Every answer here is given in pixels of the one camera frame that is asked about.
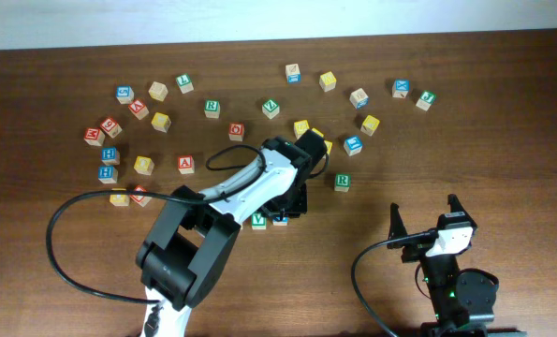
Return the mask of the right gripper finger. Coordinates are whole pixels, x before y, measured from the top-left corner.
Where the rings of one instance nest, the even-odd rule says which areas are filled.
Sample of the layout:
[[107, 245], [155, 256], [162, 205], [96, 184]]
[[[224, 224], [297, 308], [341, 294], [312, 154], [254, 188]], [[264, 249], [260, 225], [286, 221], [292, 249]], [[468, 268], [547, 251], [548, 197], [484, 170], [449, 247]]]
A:
[[455, 194], [449, 194], [447, 196], [447, 204], [450, 207], [450, 211], [447, 216], [467, 216], [468, 213], [463, 208], [460, 200]]
[[401, 249], [403, 248], [403, 243], [401, 241], [396, 242], [396, 239], [404, 238], [408, 235], [406, 228], [403, 224], [403, 219], [399, 213], [399, 205], [396, 203], [391, 203], [389, 207], [389, 231], [387, 244], [388, 249]]

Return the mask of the blue P block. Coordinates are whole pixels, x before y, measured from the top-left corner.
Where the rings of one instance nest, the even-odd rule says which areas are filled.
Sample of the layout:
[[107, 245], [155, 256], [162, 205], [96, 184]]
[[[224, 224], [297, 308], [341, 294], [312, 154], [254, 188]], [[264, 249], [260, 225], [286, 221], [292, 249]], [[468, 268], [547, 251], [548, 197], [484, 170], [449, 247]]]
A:
[[272, 224], [274, 226], [286, 226], [288, 223], [288, 218], [287, 217], [276, 217], [272, 220]]

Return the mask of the green V block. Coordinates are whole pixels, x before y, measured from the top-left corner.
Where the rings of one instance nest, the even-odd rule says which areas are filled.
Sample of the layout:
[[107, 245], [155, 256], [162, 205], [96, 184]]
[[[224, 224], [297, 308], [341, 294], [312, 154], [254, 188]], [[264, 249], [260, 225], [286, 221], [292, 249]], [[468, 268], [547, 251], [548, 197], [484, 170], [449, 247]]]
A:
[[267, 218], [261, 212], [254, 212], [251, 215], [251, 227], [255, 230], [265, 229], [267, 227]]

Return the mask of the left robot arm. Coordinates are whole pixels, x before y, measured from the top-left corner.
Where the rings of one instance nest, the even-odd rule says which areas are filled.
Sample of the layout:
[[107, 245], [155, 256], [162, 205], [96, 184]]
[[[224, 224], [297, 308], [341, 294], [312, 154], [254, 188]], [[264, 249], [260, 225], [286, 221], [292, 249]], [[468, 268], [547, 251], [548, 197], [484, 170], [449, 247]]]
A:
[[322, 137], [266, 139], [250, 164], [200, 192], [174, 190], [136, 255], [148, 306], [144, 336], [183, 336], [189, 316], [218, 282], [246, 219], [307, 212], [306, 182], [329, 156]]

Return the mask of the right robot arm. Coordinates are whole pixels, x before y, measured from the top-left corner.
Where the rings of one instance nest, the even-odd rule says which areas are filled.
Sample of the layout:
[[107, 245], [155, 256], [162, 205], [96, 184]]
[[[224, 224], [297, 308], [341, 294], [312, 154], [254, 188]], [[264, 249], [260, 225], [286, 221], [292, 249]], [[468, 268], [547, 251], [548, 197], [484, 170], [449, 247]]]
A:
[[457, 256], [472, 246], [477, 224], [456, 195], [447, 196], [450, 211], [438, 217], [436, 227], [409, 234], [399, 213], [390, 205], [389, 249], [401, 249], [403, 263], [422, 269], [436, 321], [420, 326], [422, 336], [486, 336], [494, 320], [493, 305], [499, 280], [479, 269], [460, 269]]

